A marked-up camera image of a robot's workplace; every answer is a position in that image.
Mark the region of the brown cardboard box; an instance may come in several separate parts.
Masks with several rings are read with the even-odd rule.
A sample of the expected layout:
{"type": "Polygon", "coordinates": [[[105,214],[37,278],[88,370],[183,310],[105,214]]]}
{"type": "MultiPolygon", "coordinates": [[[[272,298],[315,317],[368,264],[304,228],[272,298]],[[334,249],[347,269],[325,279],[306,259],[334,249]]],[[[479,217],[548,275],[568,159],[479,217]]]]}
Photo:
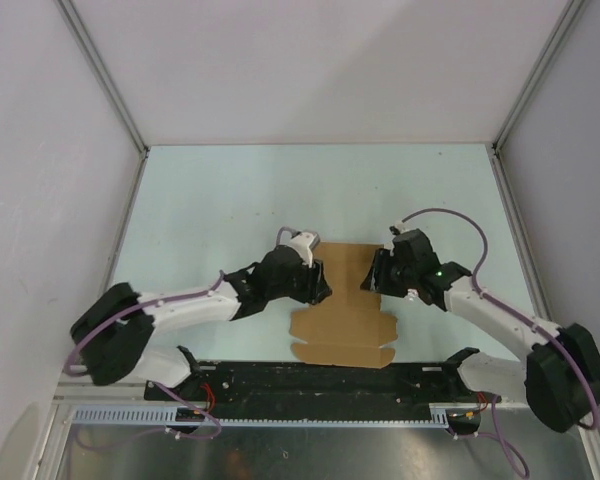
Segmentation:
{"type": "Polygon", "coordinates": [[[311,365],[381,369],[393,362],[390,344],[398,339],[397,318],[381,310],[381,296],[360,288],[378,247],[373,244],[322,243],[332,295],[291,314],[294,357],[311,365]]]}

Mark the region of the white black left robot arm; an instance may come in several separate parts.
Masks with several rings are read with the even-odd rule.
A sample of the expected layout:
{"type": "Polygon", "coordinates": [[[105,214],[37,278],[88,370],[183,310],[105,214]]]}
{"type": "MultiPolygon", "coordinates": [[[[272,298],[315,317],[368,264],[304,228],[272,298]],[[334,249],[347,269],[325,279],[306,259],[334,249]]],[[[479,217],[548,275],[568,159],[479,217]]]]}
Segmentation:
{"type": "Polygon", "coordinates": [[[232,322],[288,298],[314,306],[331,296],[324,265],[305,261],[289,246],[277,246],[259,262],[221,273],[206,289],[172,295],[141,294],[127,282],[110,287],[71,327],[86,375],[97,386],[137,377],[167,387],[177,398],[194,397],[201,376],[185,346],[156,345],[161,335],[210,322],[232,322]]]}

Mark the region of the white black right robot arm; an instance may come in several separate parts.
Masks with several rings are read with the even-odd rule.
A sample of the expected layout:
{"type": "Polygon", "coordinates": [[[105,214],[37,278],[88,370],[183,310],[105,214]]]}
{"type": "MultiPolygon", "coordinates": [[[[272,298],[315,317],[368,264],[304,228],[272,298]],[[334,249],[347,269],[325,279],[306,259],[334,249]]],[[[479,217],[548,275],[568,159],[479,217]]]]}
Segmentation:
{"type": "Polygon", "coordinates": [[[390,231],[392,239],[375,251],[361,289],[417,298],[454,314],[515,357],[503,360],[481,351],[457,355],[458,366],[441,376],[449,399],[464,401],[475,391],[498,394],[525,403],[559,433],[581,426],[586,416],[599,422],[600,352],[585,327],[529,317],[480,288],[469,269],[440,262],[421,230],[393,226],[390,231]]]}

